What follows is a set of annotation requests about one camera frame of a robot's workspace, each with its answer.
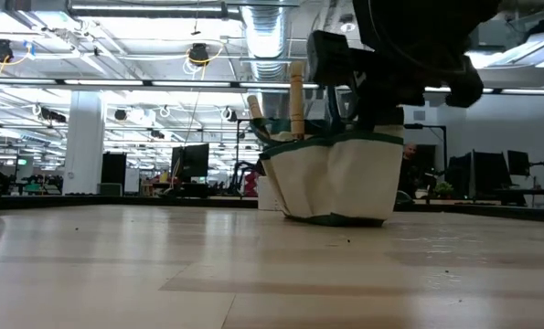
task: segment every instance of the exposed ductwork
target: exposed ductwork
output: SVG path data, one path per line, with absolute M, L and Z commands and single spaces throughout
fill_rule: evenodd
M 287 32 L 286 8 L 275 6 L 245 6 L 241 10 L 245 22 L 245 37 L 250 55 L 255 58 L 278 58 L 284 53 Z M 257 81 L 281 81 L 285 65 L 277 62 L 252 62 L 251 72 Z M 285 94 L 261 95 L 263 116 L 283 118 L 288 114 Z

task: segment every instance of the wall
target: wall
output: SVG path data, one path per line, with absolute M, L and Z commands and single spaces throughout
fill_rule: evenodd
M 448 129 L 449 157 L 473 149 L 506 156 L 514 150 L 529 153 L 530 162 L 544 161 L 544 96 L 486 95 L 467 110 L 441 107 L 437 118 Z M 533 167 L 531 175 L 544 187 L 543 166 Z M 522 188 L 532 187 L 531 177 L 512 178 Z
M 424 106 L 404 106 L 404 123 L 420 123 L 428 125 L 438 125 L 438 109 Z M 414 111 L 425 111 L 426 119 L 423 121 L 415 121 L 413 118 Z M 434 145 L 436 146 L 436 169 L 443 170 L 443 131 L 440 129 L 421 129 L 421 130 L 409 130 L 406 129 L 403 136 L 404 143 L 415 143 L 420 145 Z

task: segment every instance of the green trim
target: green trim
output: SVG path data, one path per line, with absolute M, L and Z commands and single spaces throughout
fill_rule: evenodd
M 369 133 L 369 132 L 350 132 L 340 133 L 332 137 L 312 137 L 305 141 L 283 143 L 278 146 L 274 146 L 268 150 L 263 151 L 268 156 L 275 156 L 284 152 L 291 152 L 300 150 L 305 147 L 311 146 L 325 146 L 330 147 L 336 143 L 346 142 L 350 140 L 363 140 L 363 141 L 376 141 L 383 143 L 392 143 L 397 145 L 403 145 L 403 138 L 397 136 L 391 136 L 385 133 Z
M 351 217 L 347 217 L 347 216 L 343 216 L 343 215 L 339 215 L 335 213 L 331 213 L 330 215 L 323 215 L 323 216 L 313 216 L 310 218 L 299 218 L 299 217 L 291 216 L 291 215 L 285 215 L 285 216 L 286 218 L 289 218 L 297 222 L 321 225 L 321 226 L 329 226 L 329 227 L 380 228 L 383 225 L 383 222 L 385 221 L 385 220 L 374 219 L 374 218 L 351 218 Z
M 289 133 L 292 131 L 292 122 L 290 119 L 272 119 L 269 120 L 268 123 L 271 124 L 270 134 L 272 135 Z M 304 120 L 305 134 L 321 134 L 325 133 L 326 129 L 327 125 L 324 120 Z

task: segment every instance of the ceiling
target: ceiling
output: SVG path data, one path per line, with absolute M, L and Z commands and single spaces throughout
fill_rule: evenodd
M 16 64 L 0 65 L 0 76 L 8 78 L 248 81 L 257 78 L 254 63 L 280 63 L 283 75 L 276 77 L 287 79 L 287 63 L 305 60 L 305 41 L 315 29 L 344 33 L 351 47 L 363 48 L 356 29 L 341 31 L 340 17 L 353 14 L 349 0 L 231 1 L 227 2 L 228 14 L 224 19 L 218 17 L 220 2 L 212 1 L 75 0 L 72 7 L 63 8 L 64 1 L 32 0 L 29 10 L 3 10 L 3 2 L 0 1 L 0 38 L 12 41 L 12 64 Z M 246 27 L 239 20 L 245 16 L 246 7 L 242 5 L 256 3 L 276 8 L 283 5 L 283 51 L 268 61 L 254 58 L 254 46 L 250 48 Z M 519 0 L 508 2 L 504 9 L 483 35 L 494 43 L 505 40 L 506 48 L 511 48 L 509 43 L 517 33 L 514 29 L 533 25 L 544 17 L 544 2 Z M 197 43 L 208 47 L 211 61 L 205 68 L 197 68 L 187 59 L 188 50 Z M 259 46 L 267 51 L 272 42 L 261 42 Z M 492 88 L 544 85 L 544 69 L 533 69 L 524 78 L 517 73 L 505 76 L 504 70 L 495 74 L 491 69 L 482 72 L 482 76 Z M 37 165 L 62 166 L 67 127 L 55 123 L 54 129 L 48 129 L 49 122 L 36 114 L 40 108 L 46 108 L 69 120 L 70 93 L 54 88 L 0 86 L 0 124 L 26 126 L 0 128 L 0 155 L 37 150 L 31 152 L 40 154 Z M 107 106 L 105 148 L 127 152 L 131 165 L 150 167 L 167 166 L 170 148 L 177 143 L 211 143 L 212 166 L 230 168 L 235 162 L 237 124 L 228 122 L 225 116 L 227 110 L 232 110 L 238 118 L 248 119 L 246 98 L 251 93 L 252 90 L 101 90 Z M 323 117 L 322 100 L 312 98 L 307 103 L 312 109 L 309 115 Z M 279 102 L 263 105 L 281 106 Z M 114 118 L 117 110 L 131 115 L 126 121 L 118 121 Z M 148 131 L 135 130 L 136 126 L 147 125 L 171 131 L 164 140 L 156 140 Z M 240 143 L 240 160 L 256 161 L 255 142 L 255 137 L 247 133 Z

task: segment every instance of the light wood floor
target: light wood floor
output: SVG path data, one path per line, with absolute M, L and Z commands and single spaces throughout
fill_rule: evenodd
M 254 210 L 0 214 L 0 329 L 544 328 L 544 224 Z

